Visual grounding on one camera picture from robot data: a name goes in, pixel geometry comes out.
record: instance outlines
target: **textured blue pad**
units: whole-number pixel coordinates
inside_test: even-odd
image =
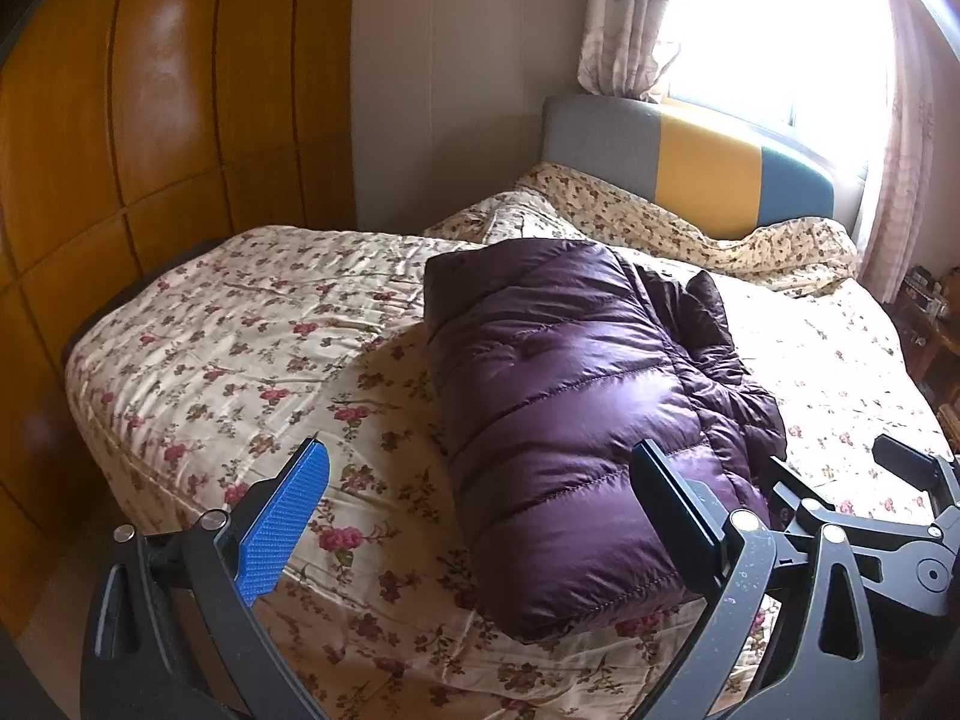
[[[240,542],[240,570],[236,578],[237,589],[247,605],[277,586],[329,477],[326,447],[312,442],[247,531]]]

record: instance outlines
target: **purple fabric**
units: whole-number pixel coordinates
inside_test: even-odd
[[[784,457],[784,423],[708,274],[683,288],[603,245],[517,239],[432,258],[424,288],[457,514],[508,635],[550,640],[689,597],[630,488],[641,439],[767,519],[752,478]]]

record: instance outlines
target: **patterned curtain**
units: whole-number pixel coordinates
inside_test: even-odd
[[[589,0],[578,80],[594,95],[649,100],[677,57],[656,38],[669,0]]]
[[[890,0],[894,35],[890,133],[880,187],[864,193],[856,243],[860,283],[881,303],[896,296],[923,219],[933,155],[933,80],[915,0]]]

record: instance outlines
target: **mattress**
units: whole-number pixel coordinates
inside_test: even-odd
[[[507,217],[510,235],[576,234],[549,209],[520,227]],[[476,237],[475,222],[458,223],[461,237]],[[421,323],[426,260],[477,245],[244,233],[160,277],[78,341],[70,408],[122,509],[148,532],[231,506],[318,434],[330,487],[277,590],[254,608],[331,717],[624,717],[702,602],[538,645],[510,640],[478,608]],[[619,251],[680,280],[698,269]],[[880,307],[851,279],[806,298],[715,280],[741,358],[776,394],[791,466],[843,511],[929,522],[925,495],[870,457],[883,431],[949,451]],[[721,705],[749,683],[772,611],[757,615]]]

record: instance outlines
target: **bright window light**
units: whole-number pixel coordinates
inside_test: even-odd
[[[670,0],[669,95],[862,167],[887,116],[888,0]]]

